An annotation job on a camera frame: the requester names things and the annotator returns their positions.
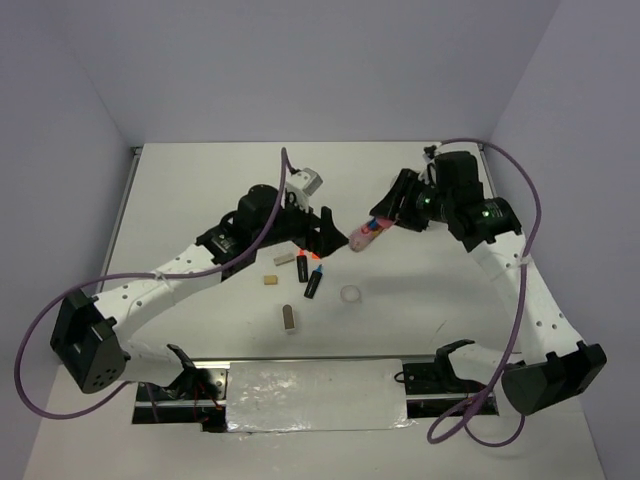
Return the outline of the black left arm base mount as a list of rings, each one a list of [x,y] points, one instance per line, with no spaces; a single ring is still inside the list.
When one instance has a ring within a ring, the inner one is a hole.
[[[168,349],[178,359],[180,373],[168,387],[140,383],[133,425],[197,425],[207,433],[226,433],[229,368],[202,368],[177,345]]]

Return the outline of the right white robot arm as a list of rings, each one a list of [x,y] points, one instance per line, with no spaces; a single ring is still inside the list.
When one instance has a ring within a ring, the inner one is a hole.
[[[401,170],[370,214],[416,232],[444,224],[519,323],[514,355],[473,340],[439,348],[434,371],[442,389],[457,391],[468,380],[487,385],[498,373],[511,406],[529,416],[583,393],[606,364],[603,348],[586,343],[569,323],[526,255],[526,236],[509,203],[486,196],[472,154],[433,153],[424,172]]]

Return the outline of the black blue highlighter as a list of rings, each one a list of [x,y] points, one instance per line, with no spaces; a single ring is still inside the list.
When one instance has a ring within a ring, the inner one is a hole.
[[[313,299],[314,296],[316,295],[317,289],[320,285],[320,282],[323,278],[323,266],[319,265],[317,268],[315,268],[310,277],[309,280],[307,282],[307,286],[304,292],[304,297],[307,299]]]

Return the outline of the pink capped marker tube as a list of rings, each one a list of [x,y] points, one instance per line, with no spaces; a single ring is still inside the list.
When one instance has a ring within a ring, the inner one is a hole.
[[[349,248],[354,252],[366,249],[379,235],[394,225],[390,219],[372,217],[349,235]]]

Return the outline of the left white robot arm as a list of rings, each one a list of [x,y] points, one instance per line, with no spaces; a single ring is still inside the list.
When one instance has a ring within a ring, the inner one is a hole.
[[[252,187],[235,210],[197,237],[194,244],[153,272],[92,297],[77,289],[60,306],[50,345],[85,394],[116,381],[143,382],[171,397],[189,396],[207,374],[176,344],[147,346],[134,341],[143,326],[179,302],[230,279],[255,262],[248,250],[292,242],[326,257],[345,246],[347,237],[333,222],[332,211],[315,213],[283,203],[268,185]]]

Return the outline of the black orange highlighter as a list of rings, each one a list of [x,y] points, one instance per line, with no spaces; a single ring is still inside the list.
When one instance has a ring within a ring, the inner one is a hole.
[[[296,256],[296,268],[298,281],[300,283],[307,283],[309,279],[308,258],[306,252],[303,249],[300,249],[298,255]]]

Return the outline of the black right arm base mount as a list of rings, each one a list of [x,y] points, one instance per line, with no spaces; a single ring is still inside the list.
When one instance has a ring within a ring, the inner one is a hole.
[[[472,340],[459,340],[440,347],[429,361],[403,363],[394,380],[404,386],[410,418],[436,417],[486,387],[482,382],[459,378],[449,359],[456,350],[474,345]]]

